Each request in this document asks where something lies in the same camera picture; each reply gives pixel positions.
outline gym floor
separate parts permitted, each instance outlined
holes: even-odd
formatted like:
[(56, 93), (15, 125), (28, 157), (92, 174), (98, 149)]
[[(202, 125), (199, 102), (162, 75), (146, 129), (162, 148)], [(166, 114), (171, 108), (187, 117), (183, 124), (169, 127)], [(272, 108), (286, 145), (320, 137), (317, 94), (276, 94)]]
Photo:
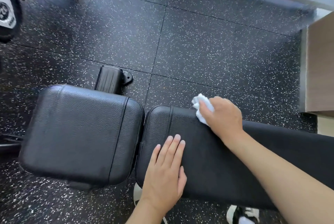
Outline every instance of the gym floor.
[[(300, 29), (312, 10), (263, 0), (27, 0), (20, 35), (0, 46), (0, 131), (24, 134), (38, 92), (51, 84), (94, 88), (99, 68), (131, 71), (123, 94), (148, 111), (191, 107), (220, 95), (244, 119), (316, 132), (298, 112)], [(116, 187), (74, 191), (58, 180), (0, 162), (0, 223), (124, 223), (134, 177)], [(227, 223), (226, 205), (181, 200), (169, 223)], [(262, 223), (284, 222), (262, 211)]]

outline white dumbbell label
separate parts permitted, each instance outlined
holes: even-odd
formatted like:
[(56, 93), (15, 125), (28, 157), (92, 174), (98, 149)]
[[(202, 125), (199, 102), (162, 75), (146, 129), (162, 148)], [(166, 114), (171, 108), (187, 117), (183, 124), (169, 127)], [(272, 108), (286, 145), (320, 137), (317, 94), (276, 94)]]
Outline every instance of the white dumbbell label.
[(14, 9), (10, 0), (0, 0), (0, 26), (12, 29), (16, 25)]

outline white shoe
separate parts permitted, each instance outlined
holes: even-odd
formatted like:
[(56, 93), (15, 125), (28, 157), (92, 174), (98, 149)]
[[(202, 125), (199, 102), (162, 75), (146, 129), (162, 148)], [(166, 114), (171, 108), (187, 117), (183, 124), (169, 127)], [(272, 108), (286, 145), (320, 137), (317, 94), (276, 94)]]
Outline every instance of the white shoe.
[[(135, 186), (133, 188), (133, 203), (135, 204), (135, 206), (138, 204), (140, 197), (142, 196), (142, 191), (143, 189), (140, 188), (137, 183), (135, 183)], [(162, 220), (164, 224), (168, 224), (165, 217)]]
[(231, 205), (226, 214), (226, 219), (228, 224), (239, 224), (239, 219), (244, 218), (246, 223), (260, 223), (260, 211), (259, 209), (250, 207), (239, 207)]

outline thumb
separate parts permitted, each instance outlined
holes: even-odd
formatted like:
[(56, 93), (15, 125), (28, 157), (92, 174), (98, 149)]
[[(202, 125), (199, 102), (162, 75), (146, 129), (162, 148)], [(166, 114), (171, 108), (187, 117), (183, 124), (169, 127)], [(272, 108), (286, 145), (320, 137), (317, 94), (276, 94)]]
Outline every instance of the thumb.
[(210, 111), (208, 109), (208, 107), (206, 106), (205, 102), (203, 102), (203, 101), (199, 101), (199, 112), (205, 118), (205, 120), (207, 120), (207, 118), (209, 118), (210, 116), (212, 116), (212, 111)]
[(179, 196), (179, 198), (183, 194), (183, 189), (184, 189), (184, 187), (186, 185), (186, 182), (187, 182), (187, 176), (184, 173), (183, 166), (181, 166), (180, 169), (179, 169), (179, 181), (178, 181), (178, 193), (177, 193), (178, 196)]

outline black leather cushion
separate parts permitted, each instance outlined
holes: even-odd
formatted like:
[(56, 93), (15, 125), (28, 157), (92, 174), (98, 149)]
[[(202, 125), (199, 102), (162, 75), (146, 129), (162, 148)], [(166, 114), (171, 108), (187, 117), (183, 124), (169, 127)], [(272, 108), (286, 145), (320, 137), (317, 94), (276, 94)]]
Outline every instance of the black leather cushion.
[(143, 120), (142, 106), (128, 97), (47, 87), (39, 95), (20, 163), (40, 176), (119, 184), (133, 168)]
[[(243, 126), (263, 146), (334, 189), (334, 138), (249, 121)], [(247, 167), (190, 109), (157, 106), (148, 113), (136, 165), (140, 186), (154, 147), (177, 133), (186, 141), (182, 158), (188, 177), (184, 197), (275, 208)]]

